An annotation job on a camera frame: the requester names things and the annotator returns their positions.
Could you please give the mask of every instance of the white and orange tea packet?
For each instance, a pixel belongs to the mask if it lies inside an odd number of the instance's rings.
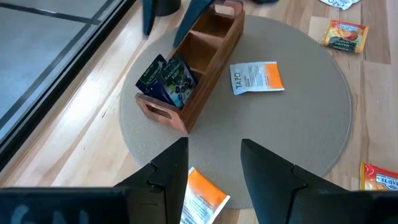
[[[277,62],[251,62],[230,65],[234,95],[247,91],[285,90]]]
[[[188,173],[180,224],[213,223],[229,198],[192,167]]]

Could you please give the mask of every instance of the orange tea packet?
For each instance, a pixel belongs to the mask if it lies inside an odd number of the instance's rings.
[[[339,50],[361,53],[365,48],[368,31],[368,26],[332,20],[328,24],[322,44]]]
[[[213,223],[229,198],[192,167],[188,173],[180,224]]]
[[[361,190],[398,190],[398,172],[361,163]]]

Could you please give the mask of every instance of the tea packet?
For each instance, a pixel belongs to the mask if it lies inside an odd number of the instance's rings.
[[[182,109],[198,80],[184,60],[173,56],[163,67],[159,82],[168,100],[177,108]]]
[[[156,98],[160,101],[171,103],[166,97],[162,85],[158,82],[158,77],[162,72],[162,67],[166,65],[167,61],[159,54],[154,61],[148,66],[144,74],[138,79],[136,87],[142,91],[143,94]]]
[[[322,44],[339,50],[361,53],[365,48],[369,27],[349,22],[329,22]]]
[[[247,91],[285,90],[277,62],[238,63],[229,66],[234,95]]]
[[[212,224],[229,198],[192,167],[188,173],[180,224]]]
[[[330,6],[338,7],[342,10],[346,10],[353,4],[359,2],[360,0],[321,0],[321,2],[328,4]]]
[[[398,190],[398,172],[361,163],[361,190]]]

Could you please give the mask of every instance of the tazo tea packet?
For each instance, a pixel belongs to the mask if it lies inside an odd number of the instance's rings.
[[[285,90],[276,62],[251,62],[230,65],[234,95],[247,91]]]
[[[177,56],[163,67],[159,82],[169,101],[179,109],[183,108],[198,83],[189,66]]]
[[[140,79],[138,79],[136,87],[147,96],[151,96],[166,103],[171,103],[163,92],[162,86],[157,79],[157,77],[160,76],[162,67],[166,65],[166,63],[167,61],[159,54],[149,65],[147,70],[145,70]]]
[[[322,44],[339,50],[361,53],[365,48],[369,27],[349,22],[330,21]]]
[[[229,198],[192,167],[188,173],[180,224],[212,224]]]

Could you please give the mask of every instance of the yellow tea packet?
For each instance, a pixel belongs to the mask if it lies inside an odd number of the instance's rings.
[[[361,53],[365,47],[368,31],[368,26],[332,20],[328,24],[322,44],[339,50]]]

